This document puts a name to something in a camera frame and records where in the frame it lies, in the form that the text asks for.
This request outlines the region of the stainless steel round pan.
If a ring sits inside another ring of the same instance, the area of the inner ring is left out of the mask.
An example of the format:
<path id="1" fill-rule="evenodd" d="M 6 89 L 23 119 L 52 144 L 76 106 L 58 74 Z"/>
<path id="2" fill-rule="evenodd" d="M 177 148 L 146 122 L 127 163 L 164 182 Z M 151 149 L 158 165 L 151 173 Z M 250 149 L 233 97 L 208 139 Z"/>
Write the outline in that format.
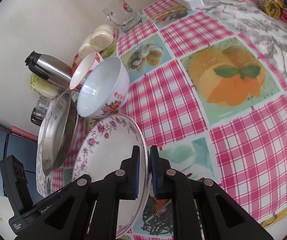
<path id="1" fill-rule="evenodd" d="M 77 128 L 78 114 L 71 90 L 63 92 L 49 111 L 41 128 L 41 143 L 38 146 L 45 176 L 64 163 Z"/>

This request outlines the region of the floral round plate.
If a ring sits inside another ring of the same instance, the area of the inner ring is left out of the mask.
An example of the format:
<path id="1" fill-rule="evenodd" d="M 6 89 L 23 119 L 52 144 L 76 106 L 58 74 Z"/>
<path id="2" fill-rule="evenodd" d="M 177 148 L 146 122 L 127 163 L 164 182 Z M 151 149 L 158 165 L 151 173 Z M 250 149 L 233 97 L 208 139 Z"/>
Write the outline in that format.
<path id="1" fill-rule="evenodd" d="M 133 146 L 140 148 L 139 193 L 136 200 L 120 201 L 116 229 L 118 238 L 127 233 L 143 214 L 151 182 L 147 145 L 134 120 L 124 114 L 100 119 L 82 143 L 71 178 L 74 181 L 88 174 L 92 182 L 103 179 L 119 169 L 123 160 L 131 157 Z"/>

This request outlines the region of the red rim strawberry bowl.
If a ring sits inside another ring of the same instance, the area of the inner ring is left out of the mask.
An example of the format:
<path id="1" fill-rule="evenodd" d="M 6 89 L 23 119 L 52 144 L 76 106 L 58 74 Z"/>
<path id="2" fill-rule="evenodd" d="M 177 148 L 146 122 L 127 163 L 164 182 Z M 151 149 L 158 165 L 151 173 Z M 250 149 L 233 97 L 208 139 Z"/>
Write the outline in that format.
<path id="1" fill-rule="evenodd" d="M 103 61 L 100 53 L 91 51 L 76 67 L 73 73 L 69 88 L 79 92 L 89 74 Z"/>

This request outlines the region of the pale blue bowl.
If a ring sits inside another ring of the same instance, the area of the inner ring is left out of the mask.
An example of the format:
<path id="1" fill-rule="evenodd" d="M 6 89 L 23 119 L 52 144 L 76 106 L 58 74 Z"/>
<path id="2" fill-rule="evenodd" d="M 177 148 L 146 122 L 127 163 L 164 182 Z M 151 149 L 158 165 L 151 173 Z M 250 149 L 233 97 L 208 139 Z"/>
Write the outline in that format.
<path id="1" fill-rule="evenodd" d="M 126 102 L 130 76 L 121 59 L 112 56 L 101 62 L 86 78 L 77 99 L 83 118 L 100 119 L 115 113 Z"/>

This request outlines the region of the tray of drinking glasses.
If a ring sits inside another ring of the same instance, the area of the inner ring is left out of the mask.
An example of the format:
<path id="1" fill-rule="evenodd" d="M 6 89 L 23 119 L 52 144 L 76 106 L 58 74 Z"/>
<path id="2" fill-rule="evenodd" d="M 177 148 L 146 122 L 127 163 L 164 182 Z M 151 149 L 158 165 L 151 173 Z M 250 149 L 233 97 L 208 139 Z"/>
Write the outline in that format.
<path id="1" fill-rule="evenodd" d="M 37 114 L 44 118 L 53 102 L 54 99 L 46 99 L 41 96 L 35 106 Z"/>

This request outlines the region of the napa cabbage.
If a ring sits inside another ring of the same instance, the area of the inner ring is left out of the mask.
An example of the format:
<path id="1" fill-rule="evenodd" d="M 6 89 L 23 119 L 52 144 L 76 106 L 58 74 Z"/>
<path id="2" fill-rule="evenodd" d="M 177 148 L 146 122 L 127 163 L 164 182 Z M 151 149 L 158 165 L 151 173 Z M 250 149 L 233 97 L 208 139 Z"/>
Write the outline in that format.
<path id="1" fill-rule="evenodd" d="M 47 83 L 36 74 L 30 75 L 30 88 L 39 96 L 46 99 L 54 99 L 59 93 L 59 89 Z"/>

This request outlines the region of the stainless steel thermos jug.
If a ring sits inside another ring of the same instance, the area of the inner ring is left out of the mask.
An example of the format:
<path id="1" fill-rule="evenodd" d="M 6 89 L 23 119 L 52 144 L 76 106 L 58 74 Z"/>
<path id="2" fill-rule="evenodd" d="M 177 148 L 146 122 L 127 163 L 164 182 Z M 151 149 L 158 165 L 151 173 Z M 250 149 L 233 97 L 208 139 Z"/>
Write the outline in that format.
<path id="1" fill-rule="evenodd" d="M 36 74 L 49 84 L 61 90 L 69 88 L 72 78 L 72 67 L 61 60 L 33 51 L 25 59 L 25 64 L 33 74 Z"/>

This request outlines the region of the orange snack packet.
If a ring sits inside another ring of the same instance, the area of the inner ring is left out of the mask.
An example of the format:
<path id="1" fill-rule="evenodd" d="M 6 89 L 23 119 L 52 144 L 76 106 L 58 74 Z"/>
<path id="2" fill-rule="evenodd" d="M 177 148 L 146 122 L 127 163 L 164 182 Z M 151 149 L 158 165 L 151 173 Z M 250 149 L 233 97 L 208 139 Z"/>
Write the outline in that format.
<path id="1" fill-rule="evenodd" d="M 76 54 L 74 57 L 73 64 L 72 64 L 72 74 L 74 74 L 76 68 L 79 66 L 81 61 L 82 61 L 82 58 L 79 56 L 79 54 Z"/>

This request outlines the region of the checkered pink tablecloth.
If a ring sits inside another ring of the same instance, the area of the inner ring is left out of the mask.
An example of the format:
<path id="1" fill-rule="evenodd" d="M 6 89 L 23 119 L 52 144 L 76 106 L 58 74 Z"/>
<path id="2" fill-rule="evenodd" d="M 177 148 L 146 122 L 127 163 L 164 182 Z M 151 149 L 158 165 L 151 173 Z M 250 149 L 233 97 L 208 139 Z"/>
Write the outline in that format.
<path id="1" fill-rule="evenodd" d="M 121 113 L 172 166 L 210 177 L 274 239 L 287 237 L 287 24 L 243 0 L 175 0 L 115 31 L 130 69 Z"/>

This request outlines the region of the bag of steamed buns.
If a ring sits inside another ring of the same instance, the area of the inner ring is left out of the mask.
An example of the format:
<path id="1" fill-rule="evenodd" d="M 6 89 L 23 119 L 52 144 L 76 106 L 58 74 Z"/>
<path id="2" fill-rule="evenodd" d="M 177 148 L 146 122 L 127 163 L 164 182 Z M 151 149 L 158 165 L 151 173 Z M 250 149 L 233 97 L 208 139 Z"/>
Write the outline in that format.
<path id="1" fill-rule="evenodd" d="M 90 52 L 101 52 L 108 48 L 114 41 L 114 28 L 103 24 L 97 27 L 92 34 L 89 34 L 79 48 L 78 55 L 85 58 Z"/>

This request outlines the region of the glass mug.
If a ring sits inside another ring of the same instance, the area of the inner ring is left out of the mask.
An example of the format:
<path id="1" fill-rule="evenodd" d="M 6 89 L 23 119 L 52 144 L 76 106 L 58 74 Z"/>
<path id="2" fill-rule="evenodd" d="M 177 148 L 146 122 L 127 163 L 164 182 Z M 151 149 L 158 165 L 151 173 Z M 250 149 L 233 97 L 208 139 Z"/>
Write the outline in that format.
<path id="1" fill-rule="evenodd" d="M 106 20 L 124 32 L 131 30 L 141 17 L 125 0 L 113 0 L 104 9 Z"/>

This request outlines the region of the white power strip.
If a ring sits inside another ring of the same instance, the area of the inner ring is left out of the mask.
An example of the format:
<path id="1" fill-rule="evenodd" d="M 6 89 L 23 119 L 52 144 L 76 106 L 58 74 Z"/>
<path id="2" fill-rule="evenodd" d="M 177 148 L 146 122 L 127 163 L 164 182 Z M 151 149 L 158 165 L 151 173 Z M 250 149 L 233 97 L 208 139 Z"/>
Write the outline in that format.
<path id="1" fill-rule="evenodd" d="M 203 0 L 176 0 L 189 10 L 198 9 L 204 6 Z"/>

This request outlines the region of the colourful candy pack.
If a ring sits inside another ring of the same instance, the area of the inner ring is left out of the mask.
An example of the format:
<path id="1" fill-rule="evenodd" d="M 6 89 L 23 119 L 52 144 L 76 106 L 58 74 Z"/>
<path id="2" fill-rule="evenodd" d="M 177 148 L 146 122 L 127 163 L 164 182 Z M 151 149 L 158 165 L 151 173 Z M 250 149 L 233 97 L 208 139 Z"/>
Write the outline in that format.
<path id="1" fill-rule="evenodd" d="M 287 6 L 284 0 L 254 0 L 255 4 L 270 17 L 287 23 Z"/>

